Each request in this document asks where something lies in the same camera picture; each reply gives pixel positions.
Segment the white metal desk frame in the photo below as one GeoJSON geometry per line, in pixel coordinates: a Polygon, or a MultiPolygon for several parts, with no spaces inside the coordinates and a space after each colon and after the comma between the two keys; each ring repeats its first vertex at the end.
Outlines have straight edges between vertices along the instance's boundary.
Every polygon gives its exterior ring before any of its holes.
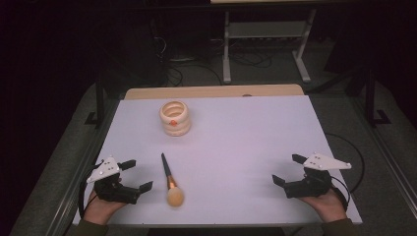
{"type": "Polygon", "coordinates": [[[296,50],[292,51],[292,56],[302,82],[305,84],[309,83],[311,78],[303,61],[303,53],[313,27],[316,14],[316,9],[311,10],[305,21],[232,22],[230,21],[230,13],[226,12],[224,14],[222,56],[223,81],[226,84],[230,84],[232,82],[229,57],[230,39],[288,37],[300,39],[300,44],[296,50]]]}

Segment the person's right hand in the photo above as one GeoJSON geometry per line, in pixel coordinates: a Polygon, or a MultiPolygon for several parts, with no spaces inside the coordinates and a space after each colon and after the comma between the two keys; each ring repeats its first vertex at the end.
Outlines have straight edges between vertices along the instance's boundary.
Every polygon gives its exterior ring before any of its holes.
{"type": "Polygon", "coordinates": [[[318,197],[303,197],[300,201],[309,205],[324,223],[347,218],[343,204],[334,190],[318,197]]]}

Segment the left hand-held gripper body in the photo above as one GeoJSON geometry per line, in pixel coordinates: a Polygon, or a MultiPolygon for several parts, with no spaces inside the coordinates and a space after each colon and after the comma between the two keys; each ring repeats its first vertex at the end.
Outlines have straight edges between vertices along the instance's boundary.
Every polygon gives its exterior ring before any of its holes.
{"type": "Polygon", "coordinates": [[[114,157],[102,160],[87,178],[93,183],[94,190],[101,200],[134,205],[139,196],[139,189],[126,187],[119,182],[122,171],[114,157]]]}

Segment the makeup brush with black handle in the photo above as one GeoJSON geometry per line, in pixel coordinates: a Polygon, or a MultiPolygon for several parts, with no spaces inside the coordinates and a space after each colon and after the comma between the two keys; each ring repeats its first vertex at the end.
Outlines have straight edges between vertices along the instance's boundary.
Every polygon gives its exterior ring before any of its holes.
{"type": "Polygon", "coordinates": [[[167,179],[167,203],[171,207],[180,207],[185,200],[184,192],[178,187],[171,173],[169,164],[164,154],[161,155],[164,173],[167,179]]]}

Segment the cream ribbed brush holder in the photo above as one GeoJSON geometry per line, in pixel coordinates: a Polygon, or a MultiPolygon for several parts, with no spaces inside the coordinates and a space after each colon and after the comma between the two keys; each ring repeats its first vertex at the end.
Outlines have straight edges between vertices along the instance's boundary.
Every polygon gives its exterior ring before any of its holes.
{"type": "Polygon", "coordinates": [[[172,137],[187,134],[192,126],[188,106],[180,100],[168,101],[159,109],[163,131],[172,137]]]}

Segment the person's left hand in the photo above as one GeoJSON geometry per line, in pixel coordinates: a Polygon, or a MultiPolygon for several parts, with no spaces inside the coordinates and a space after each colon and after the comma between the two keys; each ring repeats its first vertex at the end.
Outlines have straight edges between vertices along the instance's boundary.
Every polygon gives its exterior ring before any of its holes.
{"type": "Polygon", "coordinates": [[[98,225],[106,225],[112,215],[124,206],[124,203],[101,200],[96,192],[92,191],[89,195],[89,205],[85,209],[83,220],[98,225]]]}

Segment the black metal stand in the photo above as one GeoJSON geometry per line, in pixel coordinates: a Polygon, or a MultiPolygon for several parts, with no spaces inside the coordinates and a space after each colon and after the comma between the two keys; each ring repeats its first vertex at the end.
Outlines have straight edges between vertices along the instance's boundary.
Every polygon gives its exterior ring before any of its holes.
{"type": "Polygon", "coordinates": [[[376,80],[371,69],[367,70],[365,82],[365,117],[371,127],[390,124],[390,120],[381,109],[375,108],[376,80]]]}
{"type": "Polygon", "coordinates": [[[99,128],[104,120],[104,88],[101,75],[98,75],[95,80],[95,98],[96,110],[89,113],[85,124],[99,128]]]}

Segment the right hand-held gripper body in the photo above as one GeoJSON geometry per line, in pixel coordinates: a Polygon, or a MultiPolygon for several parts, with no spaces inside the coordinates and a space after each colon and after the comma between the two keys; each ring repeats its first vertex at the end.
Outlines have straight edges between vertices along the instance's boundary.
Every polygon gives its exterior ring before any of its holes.
{"type": "Polygon", "coordinates": [[[300,181],[285,184],[284,192],[287,198],[318,197],[328,192],[331,183],[331,170],[351,169],[352,165],[333,157],[313,153],[301,164],[304,168],[304,178],[300,181]]]}

